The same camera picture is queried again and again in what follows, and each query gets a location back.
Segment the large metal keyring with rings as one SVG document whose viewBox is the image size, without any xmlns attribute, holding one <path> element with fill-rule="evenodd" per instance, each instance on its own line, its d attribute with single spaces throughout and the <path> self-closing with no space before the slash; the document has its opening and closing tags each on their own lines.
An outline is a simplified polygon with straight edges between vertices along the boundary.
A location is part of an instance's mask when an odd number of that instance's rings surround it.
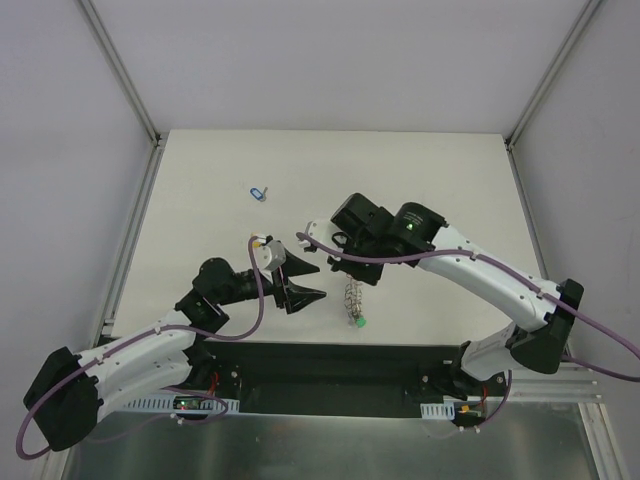
<svg viewBox="0 0 640 480">
<path fill-rule="evenodd" d="M 353 323 L 358 317 L 364 317 L 361 283 L 351 276 L 347 277 L 347 284 L 344 289 L 344 307 Z"/>
</svg>

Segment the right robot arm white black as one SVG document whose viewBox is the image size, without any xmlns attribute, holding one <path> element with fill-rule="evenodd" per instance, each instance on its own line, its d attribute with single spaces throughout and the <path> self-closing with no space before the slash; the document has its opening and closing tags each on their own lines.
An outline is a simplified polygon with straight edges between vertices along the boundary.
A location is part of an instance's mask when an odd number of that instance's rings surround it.
<svg viewBox="0 0 640 480">
<path fill-rule="evenodd" d="M 429 373 L 434 389 L 466 399 L 495 374 L 515 368 L 558 371 L 582 299 L 581 284 L 556 284 L 516 270 L 489 255 L 440 214 L 408 202 L 397 213 L 354 193 L 308 235 L 333 248 L 334 271 L 374 286 L 382 259 L 439 275 L 504 313 L 510 324 L 478 341 L 464 342 L 450 365 Z"/>
</svg>

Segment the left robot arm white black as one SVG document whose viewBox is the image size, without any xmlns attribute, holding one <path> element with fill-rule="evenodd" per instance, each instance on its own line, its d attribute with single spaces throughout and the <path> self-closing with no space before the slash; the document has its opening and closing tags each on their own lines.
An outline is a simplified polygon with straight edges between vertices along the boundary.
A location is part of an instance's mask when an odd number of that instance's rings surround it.
<svg viewBox="0 0 640 480">
<path fill-rule="evenodd" d="M 199 268 L 188 293 L 164 317 L 140 331 L 79 353 L 62 347 L 50 353 L 24 396 L 28 413 L 16 438 L 23 447 L 26 430 L 35 423 L 46 452 L 64 451 L 86 438 L 106 416 L 155 390 L 204 387 L 211 377 L 202 342 L 222 339 L 229 317 L 223 306 L 248 300 L 265 310 L 266 297 L 277 308 L 296 313 L 325 298 L 323 291 L 293 283 L 296 276 L 316 274 L 319 267 L 270 241 L 250 252 L 250 269 L 236 272 L 214 257 Z"/>
</svg>

